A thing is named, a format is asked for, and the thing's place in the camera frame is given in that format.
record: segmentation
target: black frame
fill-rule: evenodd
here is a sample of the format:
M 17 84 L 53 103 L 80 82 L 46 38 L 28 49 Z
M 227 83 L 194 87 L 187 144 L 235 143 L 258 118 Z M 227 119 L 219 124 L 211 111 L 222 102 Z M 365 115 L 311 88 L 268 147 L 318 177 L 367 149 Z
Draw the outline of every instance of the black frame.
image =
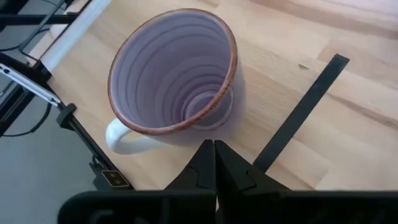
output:
M 5 4 L 2 5 L 0 9 L 0 14 L 17 14 L 28 2 L 28 0 L 8 0 Z M 0 32 L 4 30 L 6 26 L 0 26 Z
M 52 21 L 52 15 L 49 16 L 38 16 L 42 18 L 36 33 L 49 21 Z M 67 22 L 73 22 L 77 17 L 76 14 L 73 17 L 67 17 Z M 33 67 L 25 65 L 21 62 L 15 61 L 6 55 L 0 54 L 0 61 L 7 66 L 16 69 L 18 72 L 24 74 L 32 81 L 36 82 L 38 85 L 48 89 L 53 92 L 53 90 L 47 85 L 47 81 L 52 76 L 51 73 L 38 61 Z M 313 83 L 310 89 L 306 92 L 304 97 L 300 100 L 298 105 L 294 108 L 293 112 L 288 116 L 282 126 L 275 133 L 274 137 L 268 142 L 265 148 L 258 155 L 253 165 L 264 173 L 271 166 L 271 164 L 277 159 L 278 155 L 282 152 L 283 148 L 294 136 L 296 131 L 306 120 L 308 115 L 311 113 L 312 109 L 317 105 L 322 96 L 329 89 L 331 84 L 336 80 L 341 71 L 345 68 L 349 62 L 348 58 L 340 55 L 335 55 L 330 63 L 325 67 L 324 71 L 319 75 L 317 80 Z M 33 98 L 33 93 L 25 92 L 21 86 L 15 87 L 8 94 L 5 103 L 0 105 L 0 136 L 4 134 L 7 128 L 15 121 L 15 119 L 22 113 L 25 107 L 30 103 Z M 58 109 L 62 112 L 67 106 L 61 103 Z M 91 136 L 85 131 L 84 127 L 79 123 L 79 121 L 73 116 L 73 112 L 70 116 L 67 116 L 68 120 L 63 121 L 68 123 L 68 129 L 75 131 L 81 140 L 88 146 L 89 150 L 93 153 L 93 161 L 90 166 L 93 168 L 94 172 L 99 178 L 106 178 L 103 171 L 104 170 L 115 170 L 119 173 L 118 168 L 109 160 L 101 148 L 95 143 Z M 127 189 L 134 189 L 131 184 Z
M 26 26 L 40 24 L 48 15 L 14 15 L 0 14 L 0 26 Z M 50 24 L 71 24 L 79 13 L 68 13 L 66 15 L 52 15 L 45 21 Z

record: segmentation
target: white mug handle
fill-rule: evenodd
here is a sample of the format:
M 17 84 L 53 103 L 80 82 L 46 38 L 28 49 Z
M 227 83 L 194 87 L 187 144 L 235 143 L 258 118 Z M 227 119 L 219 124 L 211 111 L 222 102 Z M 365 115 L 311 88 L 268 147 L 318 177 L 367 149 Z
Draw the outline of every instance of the white mug handle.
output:
M 147 136 L 141 136 L 133 140 L 123 139 L 130 132 L 131 129 L 122 124 L 119 119 L 113 119 L 106 128 L 106 143 L 108 147 L 118 154 L 133 154 L 164 145 Z

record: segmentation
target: brown mug rim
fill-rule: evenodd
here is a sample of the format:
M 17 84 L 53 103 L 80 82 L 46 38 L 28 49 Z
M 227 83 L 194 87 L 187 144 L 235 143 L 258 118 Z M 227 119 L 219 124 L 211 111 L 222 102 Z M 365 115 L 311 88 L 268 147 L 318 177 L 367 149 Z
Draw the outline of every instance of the brown mug rim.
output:
M 205 13 L 211 16 L 212 18 L 216 19 L 219 22 L 219 25 L 222 27 L 224 30 L 228 41 L 229 41 L 229 48 L 231 51 L 231 56 L 229 59 L 229 66 L 228 66 L 228 72 L 227 75 L 224 79 L 223 85 L 221 86 L 220 90 L 218 90 L 217 94 L 215 97 L 202 109 L 200 110 L 197 114 L 193 115 L 189 119 L 182 121 L 177 124 L 173 124 L 171 126 L 167 127 L 161 127 L 161 128 L 145 128 L 133 123 L 130 123 L 128 120 L 124 119 L 123 116 L 119 113 L 119 111 L 116 109 L 116 105 L 114 104 L 112 97 L 111 97 L 111 75 L 113 72 L 113 66 L 115 63 L 115 60 L 118 58 L 119 54 L 121 53 L 121 49 L 127 44 L 129 40 L 131 40 L 135 35 L 139 33 L 145 26 L 148 26 L 151 22 L 158 21 L 159 19 L 163 19 L 165 16 L 169 16 L 171 14 L 176 14 L 180 12 L 200 12 L 200 13 Z M 218 16 L 215 14 L 202 10 L 202 9 L 194 9 L 194 8 L 183 8 L 183 9 L 174 9 L 171 11 L 167 11 L 164 13 L 161 13 L 155 17 L 152 17 L 145 23 L 141 24 L 135 31 L 133 31 L 130 36 L 123 42 L 123 44 L 120 46 L 118 49 L 118 52 L 116 53 L 115 57 L 113 58 L 111 68 L 109 70 L 109 75 L 108 75 L 108 98 L 109 102 L 111 104 L 111 108 L 113 110 L 113 113 L 116 115 L 116 117 L 124 124 L 127 126 L 129 129 L 136 131 L 141 134 L 147 134 L 147 135 L 153 135 L 153 136 L 160 136 L 160 135 L 165 135 L 165 134 L 170 134 L 174 133 L 177 131 L 182 131 L 184 129 L 189 128 L 193 124 L 195 124 L 197 121 L 202 119 L 202 117 L 206 116 L 211 110 L 213 110 L 218 103 L 221 101 L 222 97 L 226 94 L 226 92 L 229 90 L 229 87 L 233 81 L 234 74 L 236 71 L 236 64 L 238 62 L 238 50 L 236 46 L 236 41 L 234 38 L 234 35 L 231 31 L 231 29 L 228 27 L 228 25 Z

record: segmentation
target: wood grain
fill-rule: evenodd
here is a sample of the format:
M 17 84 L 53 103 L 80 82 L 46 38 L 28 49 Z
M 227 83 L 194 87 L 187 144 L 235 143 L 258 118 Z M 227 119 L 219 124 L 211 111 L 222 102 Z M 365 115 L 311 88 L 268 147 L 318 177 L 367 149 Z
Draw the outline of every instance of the wood grain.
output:
M 227 143 L 252 162 L 336 53 L 351 59 L 267 174 L 291 189 L 398 189 L 398 3 L 393 0 L 112 1 L 53 71 L 50 85 L 137 189 L 162 189 L 194 149 L 118 155 L 104 141 L 112 59 L 140 24 L 180 7 L 231 28 L 247 89 Z

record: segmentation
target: wooden table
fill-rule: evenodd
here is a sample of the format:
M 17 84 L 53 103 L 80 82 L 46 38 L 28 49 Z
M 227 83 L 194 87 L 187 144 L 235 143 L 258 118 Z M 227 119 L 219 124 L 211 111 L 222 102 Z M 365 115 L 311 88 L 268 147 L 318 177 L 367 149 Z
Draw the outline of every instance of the wooden table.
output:
M 111 152 L 104 140 L 114 118 L 108 71 L 134 29 L 181 7 L 217 14 L 236 37 L 247 108 L 241 130 L 227 143 L 241 156 L 253 162 L 339 53 L 351 59 L 346 70 L 266 174 L 291 189 L 398 189 L 398 2 L 117 0 L 97 11 L 87 30 L 69 34 L 76 42 L 59 61 L 51 62 L 57 55 L 51 49 L 42 60 L 53 74 L 50 86 L 65 104 L 76 104 L 75 117 L 136 189 L 164 188 L 195 150 Z

